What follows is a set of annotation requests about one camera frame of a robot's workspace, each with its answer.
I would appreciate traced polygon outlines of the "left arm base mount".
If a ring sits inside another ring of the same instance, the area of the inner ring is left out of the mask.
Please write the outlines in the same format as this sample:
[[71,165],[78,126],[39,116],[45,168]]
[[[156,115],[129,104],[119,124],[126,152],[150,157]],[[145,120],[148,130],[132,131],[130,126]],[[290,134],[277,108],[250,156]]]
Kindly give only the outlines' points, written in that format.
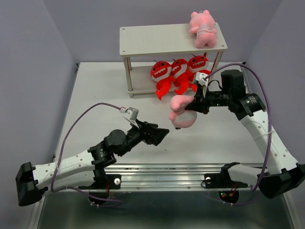
[[97,208],[113,208],[122,204],[120,200],[110,198],[110,189],[119,189],[120,184],[115,180],[121,180],[121,175],[106,175],[103,167],[93,170],[93,181],[84,187],[83,190],[104,190],[102,192],[89,192],[88,200],[92,206]]

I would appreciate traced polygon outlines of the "red plush purple horn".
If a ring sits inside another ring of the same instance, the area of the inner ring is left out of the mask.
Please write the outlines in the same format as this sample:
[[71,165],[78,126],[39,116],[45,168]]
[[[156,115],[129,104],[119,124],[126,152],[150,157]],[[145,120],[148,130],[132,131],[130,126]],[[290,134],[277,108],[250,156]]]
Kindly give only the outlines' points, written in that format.
[[168,94],[173,78],[172,66],[166,61],[158,61],[150,70],[151,79],[156,82],[156,95],[159,100]]

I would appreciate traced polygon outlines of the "red shark plush white belly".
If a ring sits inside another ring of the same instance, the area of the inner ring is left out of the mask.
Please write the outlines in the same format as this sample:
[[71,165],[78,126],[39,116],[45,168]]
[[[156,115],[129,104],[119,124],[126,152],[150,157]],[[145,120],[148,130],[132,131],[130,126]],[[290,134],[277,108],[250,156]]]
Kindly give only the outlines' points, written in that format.
[[188,85],[189,87],[196,92],[197,86],[194,83],[195,74],[197,72],[210,74],[211,71],[207,69],[209,64],[209,60],[204,55],[194,55],[188,62],[187,62],[187,76],[188,76]]

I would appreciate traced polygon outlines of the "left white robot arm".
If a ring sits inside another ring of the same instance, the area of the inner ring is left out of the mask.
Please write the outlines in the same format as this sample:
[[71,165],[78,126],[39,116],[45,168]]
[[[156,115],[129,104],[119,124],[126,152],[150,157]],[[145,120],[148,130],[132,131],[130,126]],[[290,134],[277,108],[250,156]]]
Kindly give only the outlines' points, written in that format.
[[125,155],[141,142],[159,145],[169,132],[157,124],[138,121],[127,132],[111,131],[100,143],[75,156],[44,165],[24,163],[15,177],[18,205],[29,206],[52,191],[70,187],[118,189],[121,177],[109,177],[104,169],[116,163],[116,156]]

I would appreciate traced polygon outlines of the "red shark plush toy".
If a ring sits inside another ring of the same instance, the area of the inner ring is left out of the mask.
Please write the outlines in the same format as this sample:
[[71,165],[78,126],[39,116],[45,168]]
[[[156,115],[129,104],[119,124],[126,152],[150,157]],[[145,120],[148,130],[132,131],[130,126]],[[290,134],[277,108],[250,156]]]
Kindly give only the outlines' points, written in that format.
[[174,60],[171,64],[171,75],[174,78],[175,93],[183,95],[188,88],[192,87],[190,83],[191,73],[188,71],[188,62],[185,59]]

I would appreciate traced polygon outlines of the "aluminium rail frame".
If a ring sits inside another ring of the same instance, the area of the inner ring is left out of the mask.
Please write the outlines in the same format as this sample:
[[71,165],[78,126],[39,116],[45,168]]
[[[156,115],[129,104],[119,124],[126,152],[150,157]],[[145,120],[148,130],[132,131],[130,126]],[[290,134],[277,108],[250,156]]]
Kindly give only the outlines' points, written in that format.
[[[230,63],[225,66],[222,66],[218,69],[221,73],[225,70],[237,70],[235,63]],[[208,74],[209,83],[211,81],[212,76]],[[266,106],[267,113],[269,115],[270,124],[271,122],[271,112],[270,112],[270,105],[268,99],[266,97],[260,98],[264,105]],[[64,160],[62,158],[62,152],[59,152],[54,162],[58,162]],[[117,166],[115,167],[114,164],[106,167],[105,169],[106,175],[121,175],[121,180],[118,180],[120,183],[120,188],[117,190],[121,190],[123,192],[137,192],[137,191],[181,191],[184,188],[188,188],[190,185],[191,180],[189,179],[188,174],[183,174],[183,171],[191,172],[192,167],[173,167],[166,164],[147,164],[147,165],[125,165],[125,166]],[[198,181],[197,187],[203,188],[201,186],[201,182]],[[259,190],[258,186],[248,186],[251,191]],[[85,195],[89,195],[90,191],[94,190],[83,190],[80,187],[70,187],[70,190],[75,190],[81,192]]]

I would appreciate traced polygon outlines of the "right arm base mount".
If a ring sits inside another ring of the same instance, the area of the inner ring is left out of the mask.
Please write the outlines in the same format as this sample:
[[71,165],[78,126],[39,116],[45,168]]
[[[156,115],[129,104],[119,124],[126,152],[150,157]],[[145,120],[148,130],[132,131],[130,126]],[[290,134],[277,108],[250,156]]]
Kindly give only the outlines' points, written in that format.
[[222,191],[219,191],[218,195],[224,204],[239,205],[237,204],[239,199],[238,188],[246,188],[248,185],[239,181],[233,181],[230,178],[228,169],[236,167],[237,165],[241,164],[232,162],[222,166],[219,173],[205,174],[201,186],[207,189],[220,188]]

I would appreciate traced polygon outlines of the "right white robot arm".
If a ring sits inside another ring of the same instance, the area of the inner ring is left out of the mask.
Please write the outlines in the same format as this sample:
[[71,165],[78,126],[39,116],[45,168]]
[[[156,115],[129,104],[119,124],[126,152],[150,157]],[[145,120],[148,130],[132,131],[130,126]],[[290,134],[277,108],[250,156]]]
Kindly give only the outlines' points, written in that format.
[[207,74],[196,73],[197,92],[186,110],[208,114],[211,107],[227,107],[247,129],[264,156],[261,169],[232,162],[219,173],[204,176],[202,186],[210,189],[258,186],[261,193],[275,198],[298,187],[305,179],[305,166],[284,146],[270,124],[266,106],[256,94],[246,92],[244,76],[239,70],[221,73],[221,89],[210,91]]

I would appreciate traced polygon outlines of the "white two-tier shelf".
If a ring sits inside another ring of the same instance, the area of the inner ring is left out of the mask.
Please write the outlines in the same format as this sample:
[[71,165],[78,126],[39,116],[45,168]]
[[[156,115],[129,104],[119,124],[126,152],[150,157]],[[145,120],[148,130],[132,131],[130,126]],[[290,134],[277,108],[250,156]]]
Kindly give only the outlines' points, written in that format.
[[120,28],[120,56],[123,59],[127,92],[130,97],[153,94],[155,84],[149,77],[154,61],[170,61],[174,57],[187,57],[190,54],[213,53],[212,69],[216,69],[227,44],[216,23],[217,30],[214,48],[195,48],[195,36],[189,34],[188,24],[167,24],[130,26]]

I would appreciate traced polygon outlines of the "pink striped plush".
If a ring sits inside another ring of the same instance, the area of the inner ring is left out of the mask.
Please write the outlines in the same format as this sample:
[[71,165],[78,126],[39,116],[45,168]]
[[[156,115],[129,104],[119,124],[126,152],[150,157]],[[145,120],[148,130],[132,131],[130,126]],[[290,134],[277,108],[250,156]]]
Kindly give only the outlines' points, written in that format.
[[169,119],[175,129],[189,128],[195,123],[197,113],[185,109],[193,100],[194,98],[188,95],[175,95],[171,98]]
[[191,14],[189,25],[189,33],[191,35],[196,35],[196,48],[203,48],[204,46],[213,48],[216,45],[217,30],[214,28],[215,20],[208,10],[202,12],[194,11]]

